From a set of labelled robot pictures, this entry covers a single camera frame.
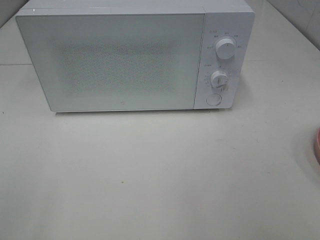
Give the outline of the round white door button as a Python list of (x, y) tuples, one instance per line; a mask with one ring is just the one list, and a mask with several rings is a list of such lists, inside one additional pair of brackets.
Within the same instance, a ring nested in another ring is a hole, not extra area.
[(206, 98), (206, 103), (209, 106), (218, 106), (222, 101), (222, 96), (218, 93), (212, 93)]

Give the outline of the white microwave door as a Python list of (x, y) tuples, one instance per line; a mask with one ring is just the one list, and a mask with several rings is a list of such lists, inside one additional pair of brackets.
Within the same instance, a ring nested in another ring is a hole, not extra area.
[(203, 14), (18, 16), (54, 112), (191, 109)]

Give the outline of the pink plate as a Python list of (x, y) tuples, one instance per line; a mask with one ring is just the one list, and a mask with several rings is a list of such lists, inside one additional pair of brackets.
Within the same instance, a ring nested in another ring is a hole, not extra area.
[(314, 156), (318, 162), (318, 164), (320, 164), (320, 128), (318, 128), (316, 130), (315, 136), (314, 136)]

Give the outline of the lower white timer knob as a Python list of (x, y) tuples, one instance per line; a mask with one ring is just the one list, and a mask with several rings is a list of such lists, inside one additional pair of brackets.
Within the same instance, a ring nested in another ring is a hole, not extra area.
[(210, 76), (210, 83), (213, 88), (220, 88), (229, 82), (229, 76), (226, 72), (217, 70)]

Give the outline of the upper white power knob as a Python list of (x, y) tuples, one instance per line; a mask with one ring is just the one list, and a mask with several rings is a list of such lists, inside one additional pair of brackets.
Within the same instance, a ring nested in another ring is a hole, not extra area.
[(235, 55), (236, 41), (232, 37), (223, 37), (215, 44), (215, 52), (219, 59), (227, 60)]

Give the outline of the white microwave oven body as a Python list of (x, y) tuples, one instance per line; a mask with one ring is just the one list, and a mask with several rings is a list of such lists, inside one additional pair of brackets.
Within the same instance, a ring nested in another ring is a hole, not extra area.
[[(227, 109), (233, 104), (247, 46), (251, 36), (255, 13), (243, 0), (30, 0), (18, 16), (120, 16), (120, 15), (193, 15), (203, 14), (204, 22), (200, 47), (200, 60), (194, 106), (198, 110)], [(223, 60), (216, 54), (218, 40), (231, 37), (236, 42), (233, 57)], [(215, 71), (224, 71), (228, 83), (212, 87), (210, 77)], [(206, 99), (220, 94), (221, 103), (210, 106)], [(153, 111), (153, 110), (104, 110), (104, 111)]]

